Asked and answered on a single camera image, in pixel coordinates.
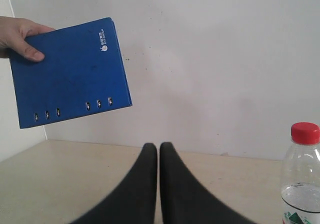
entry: water bottle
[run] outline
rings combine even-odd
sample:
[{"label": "water bottle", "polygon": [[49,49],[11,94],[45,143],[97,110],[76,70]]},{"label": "water bottle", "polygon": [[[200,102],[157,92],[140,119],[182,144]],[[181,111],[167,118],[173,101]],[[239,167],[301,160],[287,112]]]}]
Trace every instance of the water bottle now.
[{"label": "water bottle", "polygon": [[291,138],[281,170],[282,224],[320,224],[319,126],[295,123]]}]

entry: binder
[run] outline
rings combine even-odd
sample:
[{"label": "binder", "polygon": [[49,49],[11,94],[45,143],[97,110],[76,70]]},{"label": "binder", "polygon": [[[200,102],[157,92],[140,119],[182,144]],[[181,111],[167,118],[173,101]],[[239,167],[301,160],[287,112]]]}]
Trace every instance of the binder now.
[{"label": "binder", "polygon": [[110,17],[30,36],[41,62],[9,50],[21,129],[132,106]]}]

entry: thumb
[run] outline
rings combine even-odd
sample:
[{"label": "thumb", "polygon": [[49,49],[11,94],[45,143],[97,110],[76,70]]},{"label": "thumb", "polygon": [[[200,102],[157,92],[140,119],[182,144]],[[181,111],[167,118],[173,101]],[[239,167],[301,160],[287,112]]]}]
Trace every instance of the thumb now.
[{"label": "thumb", "polygon": [[29,45],[21,36],[12,36],[9,47],[15,50],[24,58],[33,61],[40,62],[45,58],[45,55]]}]

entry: wall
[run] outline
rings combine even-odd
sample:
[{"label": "wall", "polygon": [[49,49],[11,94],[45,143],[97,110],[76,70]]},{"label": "wall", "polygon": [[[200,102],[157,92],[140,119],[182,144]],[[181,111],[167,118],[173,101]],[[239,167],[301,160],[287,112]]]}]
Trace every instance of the wall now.
[{"label": "wall", "polygon": [[112,17],[133,107],[45,127],[48,138],[282,159],[320,123],[319,0],[12,0],[55,28]]},{"label": "wall", "polygon": [[[9,0],[0,0],[0,16],[12,17]],[[43,127],[20,129],[10,63],[0,59],[0,161],[46,139]]]}]

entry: bottle cap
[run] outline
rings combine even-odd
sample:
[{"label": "bottle cap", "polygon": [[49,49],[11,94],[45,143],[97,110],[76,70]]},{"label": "bottle cap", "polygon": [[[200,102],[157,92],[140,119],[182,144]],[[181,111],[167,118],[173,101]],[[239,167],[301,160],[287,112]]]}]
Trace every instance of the bottle cap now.
[{"label": "bottle cap", "polygon": [[315,145],[320,142],[320,128],[309,122],[298,122],[291,127],[292,140],[300,145]]}]

